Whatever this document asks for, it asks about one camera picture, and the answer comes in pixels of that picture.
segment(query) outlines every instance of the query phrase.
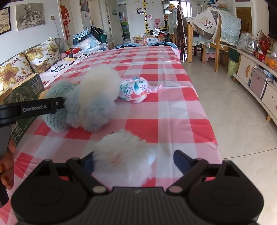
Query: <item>beige floor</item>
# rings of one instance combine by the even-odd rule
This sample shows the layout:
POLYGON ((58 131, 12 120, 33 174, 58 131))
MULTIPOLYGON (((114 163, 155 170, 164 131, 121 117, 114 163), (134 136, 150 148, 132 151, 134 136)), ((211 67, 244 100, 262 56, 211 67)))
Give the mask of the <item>beige floor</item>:
POLYGON ((214 129, 222 159, 231 159, 264 196, 258 222, 277 225, 277 127, 227 68, 213 70, 214 59, 183 63, 214 129))

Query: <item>window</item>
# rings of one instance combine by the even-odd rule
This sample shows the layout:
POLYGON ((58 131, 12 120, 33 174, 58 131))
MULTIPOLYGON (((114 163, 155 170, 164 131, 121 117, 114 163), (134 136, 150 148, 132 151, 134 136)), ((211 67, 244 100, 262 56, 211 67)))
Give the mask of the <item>window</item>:
MULTIPOLYGON (((179 2, 170 1, 169 4, 173 4, 177 8, 177 5, 179 5, 179 2)), ((167 7, 169 6, 169 4, 164 4, 165 14, 170 14, 171 13, 169 10, 167 10, 167 7)), ((191 17, 191 4, 190 4, 190 2, 181 1, 181 6, 183 8, 182 12, 184 14, 184 17, 191 17)))

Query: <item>door handle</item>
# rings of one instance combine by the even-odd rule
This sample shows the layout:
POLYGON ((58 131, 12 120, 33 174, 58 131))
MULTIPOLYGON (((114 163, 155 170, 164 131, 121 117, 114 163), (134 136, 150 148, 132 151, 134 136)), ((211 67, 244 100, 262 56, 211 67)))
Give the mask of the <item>door handle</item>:
POLYGON ((245 73, 245 76, 246 77, 248 77, 248 75, 249 75, 249 70, 250 70, 250 65, 247 67, 247 69, 246 69, 246 73, 245 73))

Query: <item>finger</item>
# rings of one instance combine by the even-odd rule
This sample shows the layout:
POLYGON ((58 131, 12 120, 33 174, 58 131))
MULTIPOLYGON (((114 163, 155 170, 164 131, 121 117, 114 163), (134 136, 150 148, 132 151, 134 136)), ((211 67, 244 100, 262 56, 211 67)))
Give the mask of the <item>finger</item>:
POLYGON ((2 184, 4 184, 4 186, 8 186, 10 184, 10 182, 13 180, 14 178, 14 167, 12 167, 9 170, 6 170, 5 172, 3 172, 1 174, 1 181, 2 184))
POLYGON ((10 138, 8 148, 13 154, 16 153, 16 143, 14 142, 14 140, 12 138, 10 138))
POLYGON ((6 151, 4 157, 0 159, 0 173, 14 166, 14 155, 9 150, 6 151))
POLYGON ((12 181, 6 186, 6 188, 8 190, 12 190, 12 188, 14 187, 14 178, 12 179, 12 181))

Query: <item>fingernail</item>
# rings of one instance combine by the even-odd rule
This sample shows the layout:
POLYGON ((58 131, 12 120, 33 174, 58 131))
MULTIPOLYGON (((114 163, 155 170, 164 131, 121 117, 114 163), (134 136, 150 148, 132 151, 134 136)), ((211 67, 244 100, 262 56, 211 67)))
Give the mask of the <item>fingernail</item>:
POLYGON ((7 176, 4 176, 3 179, 5 180, 5 182, 8 184, 9 183, 9 178, 7 176))
POLYGON ((0 165, 0 173, 3 173, 5 171, 5 165, 1 164, 0 165))

